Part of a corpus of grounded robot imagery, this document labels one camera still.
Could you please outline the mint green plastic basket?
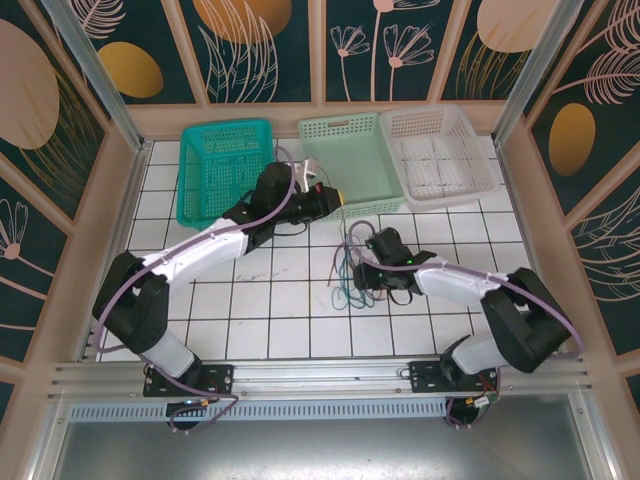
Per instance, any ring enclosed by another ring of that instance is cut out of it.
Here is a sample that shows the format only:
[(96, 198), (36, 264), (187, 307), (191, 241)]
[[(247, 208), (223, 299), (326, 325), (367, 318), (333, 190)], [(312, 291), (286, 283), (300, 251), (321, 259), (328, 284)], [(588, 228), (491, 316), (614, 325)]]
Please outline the mint green plastic basket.
[(332, 216), (392, 214), (404, 201), (398, 175), (375, 112), (301, 120), (304, 153), (319, 161), (344, 198)]

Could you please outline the teal plastic basket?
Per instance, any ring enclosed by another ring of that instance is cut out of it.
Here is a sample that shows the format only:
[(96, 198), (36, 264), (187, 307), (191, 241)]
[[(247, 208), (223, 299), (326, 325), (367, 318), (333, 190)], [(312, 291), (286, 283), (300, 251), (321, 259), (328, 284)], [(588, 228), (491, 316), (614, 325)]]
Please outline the teal plastic basket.
[(176, 219), (208, 228), (273, 161), (271, 124), (260, 118), (219, 121), (186, 128), (180, 138)]

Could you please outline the white plastic basket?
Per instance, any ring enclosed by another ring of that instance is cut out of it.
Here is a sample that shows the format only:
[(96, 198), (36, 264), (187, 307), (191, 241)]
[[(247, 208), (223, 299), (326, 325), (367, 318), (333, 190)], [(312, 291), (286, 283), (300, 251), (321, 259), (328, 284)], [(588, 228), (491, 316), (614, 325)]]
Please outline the white plastic basket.
[(410, 211), (464, 205), (499, 189), (489, 158), (461, 107), (391, 110), (379, 116), (379, 125)]

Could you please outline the grey metal shelf panel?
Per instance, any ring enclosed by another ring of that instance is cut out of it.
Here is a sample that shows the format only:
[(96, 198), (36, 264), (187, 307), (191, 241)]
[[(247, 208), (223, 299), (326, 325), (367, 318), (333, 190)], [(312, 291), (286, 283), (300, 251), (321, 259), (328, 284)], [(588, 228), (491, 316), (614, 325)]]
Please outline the grey metal shelf panel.
[(456, 431), (435, 418), (70, 426), (54, 480), (595, 480), (573, 433)]

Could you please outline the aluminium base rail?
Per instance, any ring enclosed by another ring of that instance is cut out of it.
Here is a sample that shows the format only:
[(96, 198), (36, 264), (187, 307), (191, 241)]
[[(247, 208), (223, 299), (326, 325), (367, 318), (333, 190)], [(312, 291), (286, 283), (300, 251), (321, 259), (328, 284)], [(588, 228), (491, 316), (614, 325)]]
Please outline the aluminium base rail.
[[(232, 393), (243, 400), (373, 399), (408, 397), (406, 368), (412, 357), (324, 360), (238, 360)], [(60, 363), (45, 388), (49, 399), (115, 401), (140, 399), (142, 362)], [(534, 373), (501, 369), (503, 395), (573, 394), (592, 387), (580, 360), (552, 359)]]

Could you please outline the aluminium side rail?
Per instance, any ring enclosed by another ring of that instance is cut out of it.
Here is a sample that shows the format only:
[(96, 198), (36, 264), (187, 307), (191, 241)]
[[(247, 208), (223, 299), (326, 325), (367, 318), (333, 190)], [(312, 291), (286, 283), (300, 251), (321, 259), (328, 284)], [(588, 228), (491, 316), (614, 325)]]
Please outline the aluminium side rail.
[(100, 342), (101, 337), (94, 334), (93, 306), (113, 259), (126, 246), (152, 146), (144, 140), (128, 152), (109, 150), (109, 162), (102, 162), (91, 176), (88, 197), (81, 209), (82, 218), (89, 222), (87, 234), (92, 240), (86, 254), (91, 284), (87, 287), (84, 318), (72, 357), (74, 363), (96, 357), (93, 343)]

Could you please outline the aluminium frame post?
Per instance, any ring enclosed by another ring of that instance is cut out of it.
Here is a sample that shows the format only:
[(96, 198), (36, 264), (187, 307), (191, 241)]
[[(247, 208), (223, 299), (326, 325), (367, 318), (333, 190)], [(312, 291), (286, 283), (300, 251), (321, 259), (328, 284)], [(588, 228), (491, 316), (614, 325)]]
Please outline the aluminium frame post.
[(101, 104), (123, 134), (127, 143), (140, 151), (145, 146), (144, 137), (135, 125), (125, 102), (99, 59), (97, 50), (79, 21), (70, 0), (39, 0), (58, 28), (63, 41), (82, 67), (87, 80), (94, 87)]
[(500, 149), (506, 142), (535, 89), (550, 70), (550, 66), (557, 57), (568, 33), (576, 24), (583, 5), (587, 4), (590, 9), (594, 1), (558, 0), (515, 81), (496, 126), (493, 128), (491, 138), (496, 149)]

